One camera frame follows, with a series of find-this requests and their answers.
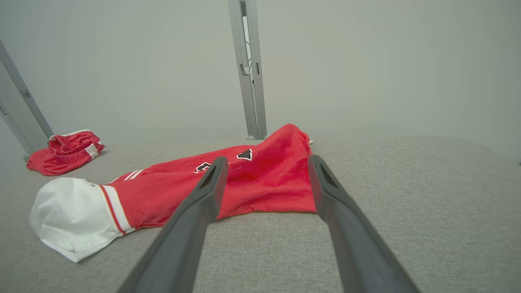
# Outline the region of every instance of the gray fabric surface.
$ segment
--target gray fabric surface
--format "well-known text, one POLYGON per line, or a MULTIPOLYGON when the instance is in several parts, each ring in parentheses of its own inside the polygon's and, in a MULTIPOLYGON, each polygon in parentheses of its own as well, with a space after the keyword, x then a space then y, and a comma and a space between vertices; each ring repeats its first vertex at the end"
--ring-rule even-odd
MULTIPOLYGON (((251 141, 107 146, 65 176, 117 176, 251 141)), ((423 292, 521 291, 521 167, 477 144, 443 137, 316 141, 423 292)), ((55 177, 26 171, 0 188, 0 292, 114 292, 159 228, 116 239, 75 264, 28 223, 55 177)), ((209 226, 194 292, 341 292, 327 226, 312 214, 253 213, 209 226)))

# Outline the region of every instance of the jersey lettering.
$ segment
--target jersey lettering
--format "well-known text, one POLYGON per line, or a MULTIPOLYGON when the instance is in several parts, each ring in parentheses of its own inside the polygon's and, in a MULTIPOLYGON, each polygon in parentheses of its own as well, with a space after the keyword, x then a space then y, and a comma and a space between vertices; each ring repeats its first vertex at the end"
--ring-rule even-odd
POLYGON ((244 151, 244 152, 238 154, 237 158, 241 158, 241 159, 244 159, 244 160, 251 161, 252 160, 252 154, 253 154, 252 149, 249 149, 247 151, 244 151))

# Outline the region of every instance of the white wall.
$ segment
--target white wall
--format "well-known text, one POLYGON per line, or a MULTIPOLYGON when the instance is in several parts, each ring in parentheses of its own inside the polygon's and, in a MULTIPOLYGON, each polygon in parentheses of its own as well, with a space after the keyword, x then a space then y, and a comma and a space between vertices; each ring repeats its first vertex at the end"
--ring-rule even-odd
POLYGON ((521 160, 521 1, 258 0, 268 133, 441 135, 521 160))
POLYGON ((0 118, 0 186, 26 168, 26 153, 5 121, 0 118))
POLYGON ((225 0, 3 0, 0 39, 57 134, 247 137, 225 0))

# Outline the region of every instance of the red fabric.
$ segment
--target red fabric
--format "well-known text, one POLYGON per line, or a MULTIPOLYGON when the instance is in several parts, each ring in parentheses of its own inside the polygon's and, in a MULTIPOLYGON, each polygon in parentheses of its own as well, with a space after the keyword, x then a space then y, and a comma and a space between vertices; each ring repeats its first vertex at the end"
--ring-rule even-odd
POLYGON ((156 164, 133 179, 136 172, 107 185, 116 189, 130 226, 163 226, 208 169, 205 163, 225 156, 228 181, 218 218, 254 211, 314 213, 307 171, 310 154, 307 134, 288 124, 259 145, 233 146, 156 164))
POLYGON ((57 176, 81 167, 98 155, 105 146, 92 131, 84 130, 70 135, 49 138, 47 149, 34 152, 27 168, 45 176, 57 176))

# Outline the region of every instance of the metal frame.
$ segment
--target metal frame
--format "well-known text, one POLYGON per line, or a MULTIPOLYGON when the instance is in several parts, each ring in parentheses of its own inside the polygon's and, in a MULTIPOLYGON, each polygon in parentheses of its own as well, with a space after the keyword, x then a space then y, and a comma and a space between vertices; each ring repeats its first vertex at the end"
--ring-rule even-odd
POLYGON ((257 21, 257 0, 245 0, 248 33, 250 35, 250 52, 253 66, 253 89, 255 91, 255 110, 257 117, 257 132, 260 139, 267 138, 266 111, 264 108, 264 86, 262 79, 261 46, 257 21))
POLYGON ((9 53, 7 52, 7 49, 4 46, 2 40, 0 40, 0 61, 4 65, 7 74, 9 74, 9 76, 11 77, 11 80, 20 92, 23 101, 27 104, 27 107, 36 119, 36 122, 38 122, 38 125, 42 129, 45 136, 51 137, 54 133, 49 123, 47 123, 47 120, 45 120, 42 111, 40 111, 40 108, 38 107, 36 101, 32 97, 32 94, 29 91, 26 83, 23 81, 20 72, 18 72, 18 70, 16 69, 16 66, 13 63, 11 57, 9 56, 9 53))
POLYGON ((245 71, 246 68, 248 68, 248 54, 246 53, 246 39, 244 37, 240 0, 228 0, 228 10, 230 11, 231 32, 235 47, 235 58, 237 60, 237 72, 239 74, 244 116, 246 117, 246 128, 248 130, 247 139, 262 139, 264 136, 259 135, 257 130, 250 75, 245 71))
POLYGON ((23 149, 27 152, 24 155, 24 159, 27 162, 29 160, 29 154, 34 153, 36 150, 32 148, 27 138, 23 135, 23 133, 20 131, 20 128, 18 128, 16 123, 11 118, 11 115, 9 115, 9 111, 2 105, 2 102, 0 102, 0 115, 2 116, 2 119, 5 121, 9 129, 11 129, 11 132, 18 139, 23 149))

